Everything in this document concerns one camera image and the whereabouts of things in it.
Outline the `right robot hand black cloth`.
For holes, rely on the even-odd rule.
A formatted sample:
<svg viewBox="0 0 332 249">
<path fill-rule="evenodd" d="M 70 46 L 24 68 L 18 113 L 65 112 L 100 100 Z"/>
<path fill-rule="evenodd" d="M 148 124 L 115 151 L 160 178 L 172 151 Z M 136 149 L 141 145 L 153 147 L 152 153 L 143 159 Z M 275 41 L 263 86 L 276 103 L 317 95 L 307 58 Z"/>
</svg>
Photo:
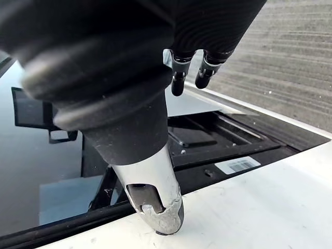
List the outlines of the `right robot hand black cloth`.
<svg viewBox="0 0 332 249">
<path fill-rule="evenodd" d="M 21 85 L 80 131 L 114 169 L 131 205 L 158 234 L 184 220 L 167 149 L 165 89 L 207 87 L 264 1 L 1 1 L 1 50 L 24 68 Z"/>
</svg>

